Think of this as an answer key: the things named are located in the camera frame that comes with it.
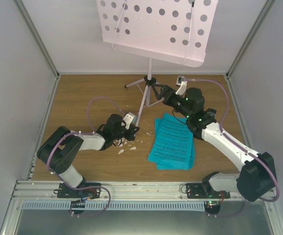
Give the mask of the black metronome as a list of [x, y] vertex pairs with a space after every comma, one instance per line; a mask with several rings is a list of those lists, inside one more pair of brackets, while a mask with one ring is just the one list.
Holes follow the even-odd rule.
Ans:
[[206, 113], [207, 113], [210, 117], [212, 117], [213, 119], [215, 119], [215, 116], [216, 116], [216, 110], [215, 110], [215, 109], [208, 108], [208, 109], [206, 110]]

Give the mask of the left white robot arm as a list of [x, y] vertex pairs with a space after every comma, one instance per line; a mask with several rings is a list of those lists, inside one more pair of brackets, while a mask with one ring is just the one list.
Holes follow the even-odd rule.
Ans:
[[116, 141], [133, 141], [139, 127], [134, 125], [136, 116], [126, 113], [123, 117], [112, 114], [106, 124], [91, 133], [74, 132], [60, 126], [38, 149], [37, 157], [47, 169], [69, 186], [69, 193], [79, 198], [85, 194], [85, 178], [72, 165], [78, 152], [103, 151], [116, 145]]

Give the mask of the white music stand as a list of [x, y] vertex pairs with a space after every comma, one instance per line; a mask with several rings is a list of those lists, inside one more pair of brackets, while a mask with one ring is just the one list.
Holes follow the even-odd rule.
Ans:
[[216, 0], [98, 0], [103, 41], [112, 49], [197, 68], [203, 65]]

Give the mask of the cyan sheet music page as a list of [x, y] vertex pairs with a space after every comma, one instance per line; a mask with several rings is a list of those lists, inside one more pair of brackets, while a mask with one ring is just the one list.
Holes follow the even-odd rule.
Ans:
[[[159, 130], [162, 120], [163, 120], [162, 118], [155, 118], [155, 121], [154, 121], [155, 122], [155, 133]], [[167, 164], [157, 164], [157, 169], [158, 170], [189, 170], [194, 165], [194, 158], [195, 158], [194, 141], [192, 141], [190, 159], [185, 167], [177, 166], [176, 164], [167, 163]]]
[[186, 119], [176, 119], [168, 113], [164, 113], [162, 119], [148, 161], [185, 167], [190, 159], [193, 141], [193, 135], [185, 124]]

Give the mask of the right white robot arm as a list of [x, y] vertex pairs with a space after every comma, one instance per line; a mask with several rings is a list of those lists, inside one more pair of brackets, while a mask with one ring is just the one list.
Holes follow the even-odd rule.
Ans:
[[199, 88], [187, 88], [182, 82], [178, 90], [168, 85], [152, 85], [158, 100], [182, 114], [194, 138], [206, 141], [225, 155], [238, 169], [238, 174], [213, 172], [202, 180], [202, 194], [215, 197], [220, 191], [239, 193], [244, 199], [275, 202], [280, 197], [273, 157], [259, 153], [230, 135], [215, 119], [216, 111], [205, 109]]

